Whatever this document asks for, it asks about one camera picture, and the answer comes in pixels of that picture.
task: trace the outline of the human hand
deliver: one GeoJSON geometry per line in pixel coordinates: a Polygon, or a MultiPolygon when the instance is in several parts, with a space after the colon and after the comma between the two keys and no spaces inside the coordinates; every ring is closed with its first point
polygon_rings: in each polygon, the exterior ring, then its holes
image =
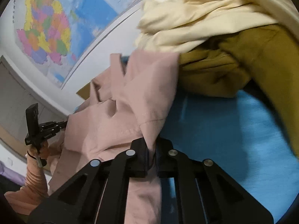
{"type": "MultiPolygon", "coordinates": [[[[47,141],[44,141],[44,142],[42,143],[42,147],[41,147],[41,149],[39,150],[39,151],[40,151],[39,157],[40,157],[41,159],[47,159],[47,158],[48,158],[48,156],[49,156],[49,149],[48,149],[48,146],[49,146],[49,144],[48,144],[47,141]]],[[[33,147],[33,146],[30,147],[30,149],[28,150],[28,152],[29,152],[29,154],[30,154],[31,156],[34,156],[34,157],[38,154],[38,153],[37,153],[37,149],[36,149],[35,147],[33,147]]]]}

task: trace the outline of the pink sleeve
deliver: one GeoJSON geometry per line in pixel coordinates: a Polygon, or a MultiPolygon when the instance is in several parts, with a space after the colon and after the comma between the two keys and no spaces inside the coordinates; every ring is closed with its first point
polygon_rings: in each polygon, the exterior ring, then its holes
{"type": "Polygon", "coordinates": [[[6,192],[4,196],[15,212],[29,215],[44,198],[48,197],[47,191],[43,168],[39,168],[36,160],[28,156],[25,185],[19,191],[6,192]]]}
{"type": "Polygon", "coordinates": [[[56,166],[58,164],[58,160],[62,153],[63,142],[64,142],[65,131],[61,131],[58,141],[49,145],[49,156],[47,158],[47,163],[50,166],[50,172],[53,175],[56,166]]]}

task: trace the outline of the blue fabric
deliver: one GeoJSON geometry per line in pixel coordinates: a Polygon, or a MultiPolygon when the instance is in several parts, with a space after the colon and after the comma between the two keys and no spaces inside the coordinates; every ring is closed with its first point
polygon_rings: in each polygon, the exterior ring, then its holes
{"type": "MultiPolygon", "coordinates": [[[[275,222],[299,192],[299,162],[275,117],[244,91],[235,99],[178,92],[161,136],[191,159],[214,160],[271,212],[275,222]]],[[[161,223],[178,223],[172,179],[162,180],[161,223]]]]}

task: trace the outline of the clothing pile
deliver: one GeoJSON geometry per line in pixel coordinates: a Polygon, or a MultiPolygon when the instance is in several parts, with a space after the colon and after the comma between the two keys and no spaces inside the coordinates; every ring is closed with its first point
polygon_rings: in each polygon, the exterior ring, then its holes
{"type": "MultiPolygon", "coordinates": [[[[68,119],[50,193],[140,137],[153,161],[178,81],[187,92],[231,98],[253,79],[299,157],[299,13],[291,0],[147,0],[138,27],[128,63],[112,54],[110,67],[78,92],[88,99],[68,119]]],[[[147,178],[130,179],[125,223],[160,223],[160,214],[153,164],[147,178]]]]}

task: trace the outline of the colorful map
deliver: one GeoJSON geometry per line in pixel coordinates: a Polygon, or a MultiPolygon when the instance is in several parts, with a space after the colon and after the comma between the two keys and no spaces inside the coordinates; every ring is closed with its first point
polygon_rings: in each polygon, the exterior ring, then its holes
{"type": "Polygon", "coordinates": [[[16,44],[61,87],[101,32],[141,0],[15,0],[16,44]]]}

